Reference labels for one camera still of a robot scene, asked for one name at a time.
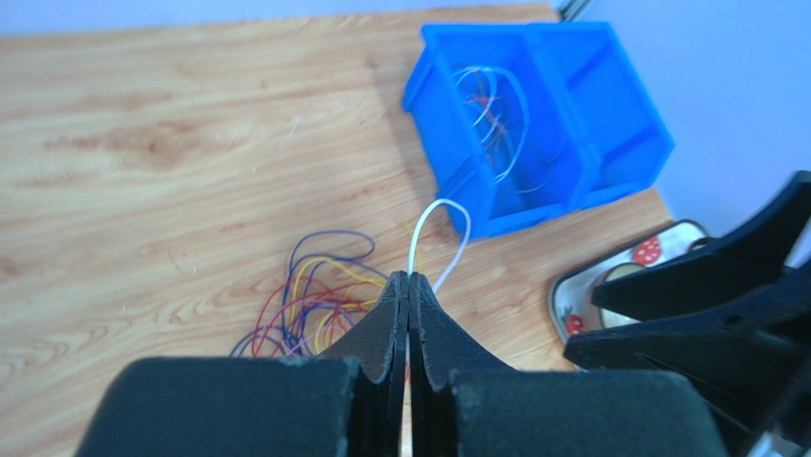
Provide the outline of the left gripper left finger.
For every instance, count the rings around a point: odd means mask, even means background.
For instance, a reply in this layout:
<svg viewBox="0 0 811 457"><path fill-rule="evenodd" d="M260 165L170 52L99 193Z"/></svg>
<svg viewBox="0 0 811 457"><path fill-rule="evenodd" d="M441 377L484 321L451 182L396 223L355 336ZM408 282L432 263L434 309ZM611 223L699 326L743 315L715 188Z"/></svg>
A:
<svg viewBox="0 0 811 457"><path fill-rule="evenodd" d="M152 357L128 364L80 456L396 456L406 368L396 272L375 307L313 358Z"/></svg>

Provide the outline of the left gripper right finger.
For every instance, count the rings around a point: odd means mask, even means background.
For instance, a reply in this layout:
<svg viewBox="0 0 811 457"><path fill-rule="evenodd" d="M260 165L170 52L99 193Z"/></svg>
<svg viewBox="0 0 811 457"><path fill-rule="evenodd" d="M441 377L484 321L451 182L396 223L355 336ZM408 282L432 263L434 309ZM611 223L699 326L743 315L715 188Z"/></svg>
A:
<svg viewBox="0 0 811 457"><path fill-rule="evenodd" d="M408 277L417 456L723 456L702 397L651 370L520 371L484 349Z"/></svg>

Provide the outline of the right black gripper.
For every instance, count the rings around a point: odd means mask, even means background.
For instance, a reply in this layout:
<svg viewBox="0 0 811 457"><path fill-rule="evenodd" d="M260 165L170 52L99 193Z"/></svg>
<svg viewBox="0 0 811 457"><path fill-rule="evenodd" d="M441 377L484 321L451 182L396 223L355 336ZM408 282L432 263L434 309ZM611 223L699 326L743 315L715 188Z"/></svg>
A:
<svg viewBox="0 0 811 457"><path fill-rule="evenodd" d="M809 455L810 266L783 276L809 218L802 170L723 237L596 287L596 307L647 322L574 336L564 357L679 372L699 386L730 454Z"/></svg>

